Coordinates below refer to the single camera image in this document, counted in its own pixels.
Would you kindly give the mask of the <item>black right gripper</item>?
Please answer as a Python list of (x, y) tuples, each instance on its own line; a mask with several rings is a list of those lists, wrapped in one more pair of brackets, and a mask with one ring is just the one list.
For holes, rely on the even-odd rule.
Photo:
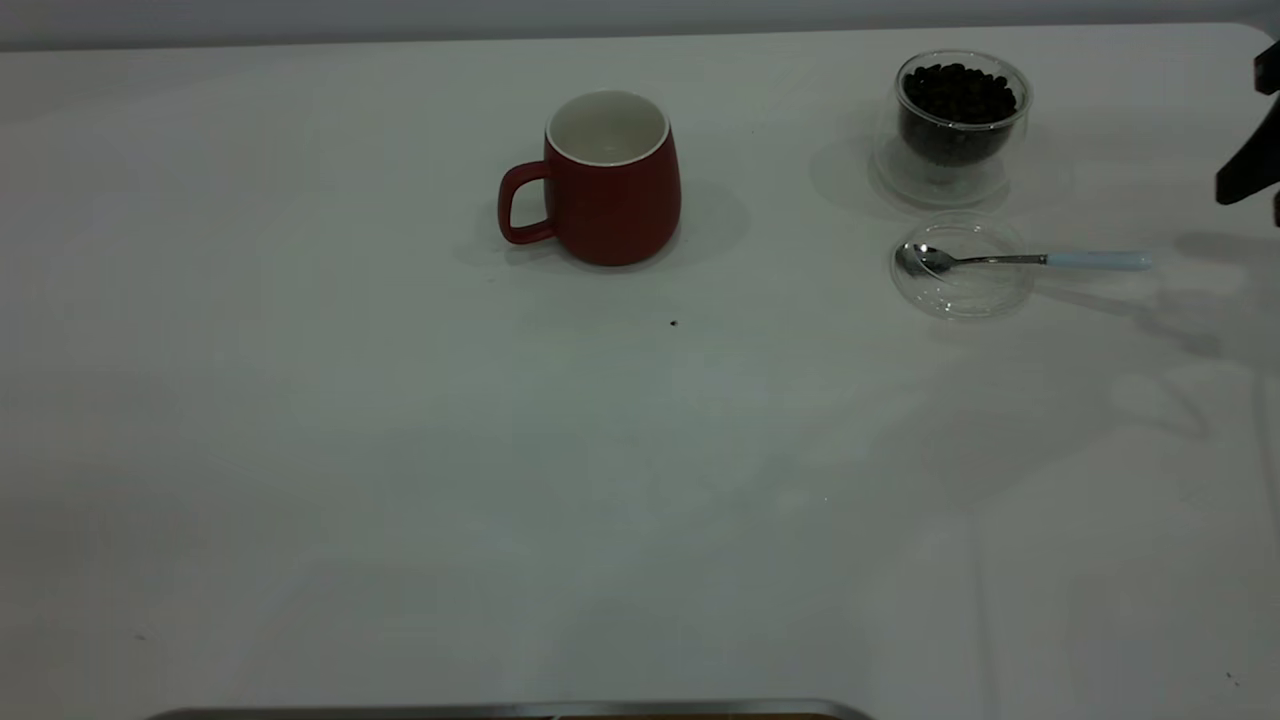
[[(1280, 90), (1280, 41), (1254, 58), (1254, 91)], [(1215, 176), (1215, 201), (1233, 205), (1279, 182), (1279, 129), (1261, 126)], [(1280, 227), (1280, 192), (1274, 195), (1274, 224)]]

